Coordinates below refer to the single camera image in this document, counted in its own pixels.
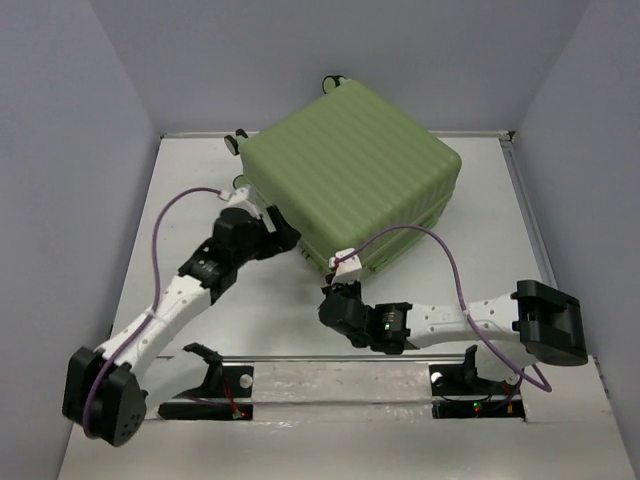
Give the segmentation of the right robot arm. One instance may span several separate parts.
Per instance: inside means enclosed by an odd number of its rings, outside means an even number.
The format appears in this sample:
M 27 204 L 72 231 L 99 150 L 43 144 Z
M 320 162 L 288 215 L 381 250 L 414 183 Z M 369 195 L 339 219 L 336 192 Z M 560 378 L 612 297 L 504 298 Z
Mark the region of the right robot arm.
M 494 382 L 515 384 L 529 367 L 579 367 L 588 353 L 577 298 L 536 280 L 493 299 L 459 305 L 398 302 L 369 306 L 359 282 L 324 288 L 320 322 L 355 348 L 386 355 L 467 342 L 462 384 L 482 392 Z

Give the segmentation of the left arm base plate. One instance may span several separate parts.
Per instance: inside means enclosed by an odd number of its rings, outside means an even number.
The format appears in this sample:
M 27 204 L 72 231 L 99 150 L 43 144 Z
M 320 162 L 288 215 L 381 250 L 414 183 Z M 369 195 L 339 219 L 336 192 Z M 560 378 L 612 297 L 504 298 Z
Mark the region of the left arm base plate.
M 157 415 L 175 421 L 251 421 L 253 419 L 251 365 L 224 365 L 219 379 L 162 403 Z

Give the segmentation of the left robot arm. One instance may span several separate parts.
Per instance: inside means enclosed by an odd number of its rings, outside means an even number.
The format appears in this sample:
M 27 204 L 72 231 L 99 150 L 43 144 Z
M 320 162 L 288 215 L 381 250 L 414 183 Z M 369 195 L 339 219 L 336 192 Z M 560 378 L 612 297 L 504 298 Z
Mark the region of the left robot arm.
M 299 239 L 275 206 L 256 215 L 238 207 L 223 209 L 211 236 L 167 287 L 156 289 L 147 310 L 96 349 L 82 347 L 72 355 L 63 415 L 87 437 L 119 447 L 160 404 L 193 390 L 201 395 L 215 392 L 222 376 L 217 352 L 191 343 L 166 362 L 158 362 L 157 356 L 220 299 L 241 267 L 288 252 Z

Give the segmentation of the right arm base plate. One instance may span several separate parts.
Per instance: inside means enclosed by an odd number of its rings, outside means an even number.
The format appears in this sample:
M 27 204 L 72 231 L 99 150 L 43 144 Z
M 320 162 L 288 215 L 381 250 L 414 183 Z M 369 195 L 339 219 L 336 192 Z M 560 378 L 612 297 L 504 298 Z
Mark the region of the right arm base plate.
M 436 420 L 526 418 L 515 385 L 465 376 L 461 364 L 436 364 L 429 371 Z

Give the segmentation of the green hardshell suitcase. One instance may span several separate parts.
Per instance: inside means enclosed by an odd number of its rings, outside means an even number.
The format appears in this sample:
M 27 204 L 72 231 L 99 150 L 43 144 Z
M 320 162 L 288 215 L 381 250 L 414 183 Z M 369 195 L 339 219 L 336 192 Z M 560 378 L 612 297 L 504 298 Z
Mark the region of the green hardshell suitcase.
M 224 137 L 241 186 L 277 206 L 301 234 L 298 248 L 321 273 L 336 252 L 362 247 L 377 273 L 433 227 L 453 196 L 460 155 L 365 84 L 342 75 L 323 94 L 258 133 Z

